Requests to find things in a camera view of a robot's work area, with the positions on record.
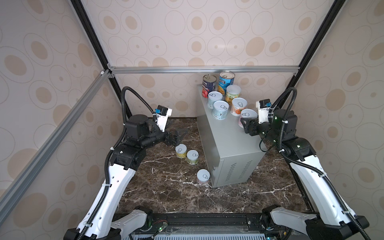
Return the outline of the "pink label can back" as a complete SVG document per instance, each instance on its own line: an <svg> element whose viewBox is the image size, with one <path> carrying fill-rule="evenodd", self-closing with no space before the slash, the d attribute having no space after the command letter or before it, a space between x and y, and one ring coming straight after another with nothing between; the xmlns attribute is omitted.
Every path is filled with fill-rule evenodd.
<svg viewBox="0 0 384 240"><path fill-rule="evenodd" d="M238 120L238 125L240 128L244 128L242 122L241 122L241 118L245 118L245 119L257 119L258 118L258 113L252 109L243 109L241 111L241 114L239 116L239 120Z"/></svg>

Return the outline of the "peach label can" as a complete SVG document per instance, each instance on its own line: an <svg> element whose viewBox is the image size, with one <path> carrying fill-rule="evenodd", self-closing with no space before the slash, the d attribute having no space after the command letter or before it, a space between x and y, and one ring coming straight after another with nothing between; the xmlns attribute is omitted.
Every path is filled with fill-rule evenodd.
<svg viewBox="0 0 384 240"><path fill-rule="evenodd" d="M235 117L241 115L242 110L244 110L248 105L247 100L243 98L234 98L231 104L231 114Z"/></svg>

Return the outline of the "yellow label can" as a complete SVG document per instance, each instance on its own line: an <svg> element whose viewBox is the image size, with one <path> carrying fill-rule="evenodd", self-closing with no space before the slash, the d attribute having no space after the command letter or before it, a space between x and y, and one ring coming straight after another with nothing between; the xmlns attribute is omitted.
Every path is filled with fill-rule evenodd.
<svg viewBox="0 0 384 240"><path fill-rule="evenodd" d="M225 101L229 104L229 106L232 105L232 101L235 98L238 98L241 93L241 87L238 85L229 85L226 89L226 95L225 95Z"/></svg>

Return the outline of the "teal label can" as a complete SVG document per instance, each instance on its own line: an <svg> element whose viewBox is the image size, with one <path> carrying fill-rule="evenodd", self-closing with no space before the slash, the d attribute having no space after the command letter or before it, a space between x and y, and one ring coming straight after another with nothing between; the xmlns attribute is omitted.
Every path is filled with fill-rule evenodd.
<svg viewBox="0 0 384 240"><path fill-rule="evenodd" d="M214 103L217 101L221 101L223 99L223 95L220 92L212 91L208 94L208 103L207 106L209 109L214 108Z"/></svg>

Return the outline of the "blue progresso soup can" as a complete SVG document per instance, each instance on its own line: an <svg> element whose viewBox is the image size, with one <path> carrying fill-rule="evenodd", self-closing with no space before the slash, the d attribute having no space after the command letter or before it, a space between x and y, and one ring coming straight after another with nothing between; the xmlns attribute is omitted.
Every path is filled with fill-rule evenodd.
<svg viewBox="0 0 384 240"><path fill-rule="evenodd" d="M232 85L235 80L235 74L231 71L223 71L219 75L218 91L224 96L227 87Z"/></svg>

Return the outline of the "dark blue red soup can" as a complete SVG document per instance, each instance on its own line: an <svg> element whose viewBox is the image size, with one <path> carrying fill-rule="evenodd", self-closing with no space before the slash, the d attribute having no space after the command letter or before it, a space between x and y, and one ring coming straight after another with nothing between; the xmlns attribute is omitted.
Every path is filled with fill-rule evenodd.
<svg viewBox="0 0 384 240"><path fill-rule="evenodd" d="M214 75L204 75L202 81L202 96L208 98L210 92L216 90L217 77Z"/></svg>

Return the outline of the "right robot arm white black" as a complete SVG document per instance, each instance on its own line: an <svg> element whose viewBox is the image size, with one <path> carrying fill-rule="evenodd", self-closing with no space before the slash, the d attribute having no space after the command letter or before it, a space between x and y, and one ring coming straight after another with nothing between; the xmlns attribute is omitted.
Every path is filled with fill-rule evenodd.
<svg viewBox="0 0 384 240"><path fill-rule="evenodd" d="M275 207L268 213L270 219L275 225L305 234L312 240L346 240L357 233L368 240L370 237L365 231L370 225L368 220L358 216L341 197L310 142L296 136L297 121L293 111L282 109L269 112L264 122L247 110L241 113L245 133L259 135L275 145L298 175L313 207L311 214Z"/></svg>

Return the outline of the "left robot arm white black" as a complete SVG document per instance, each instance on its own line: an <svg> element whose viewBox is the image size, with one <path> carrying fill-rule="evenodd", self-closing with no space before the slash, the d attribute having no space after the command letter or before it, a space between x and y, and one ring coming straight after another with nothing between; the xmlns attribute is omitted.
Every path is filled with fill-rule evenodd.
<svg viewBox="0 0 384 240"><path fill-rule="evenodd" d="M123 193L134 177L147 149L159 143L178 146L186 129L162 131L145 115L134 115L124 122L117 144L105 160L105 181L86 216L76 228L67 230L65 240L123 240L137 229L151 228L152 211L136 208L130 214L114 220Z"/></svg>

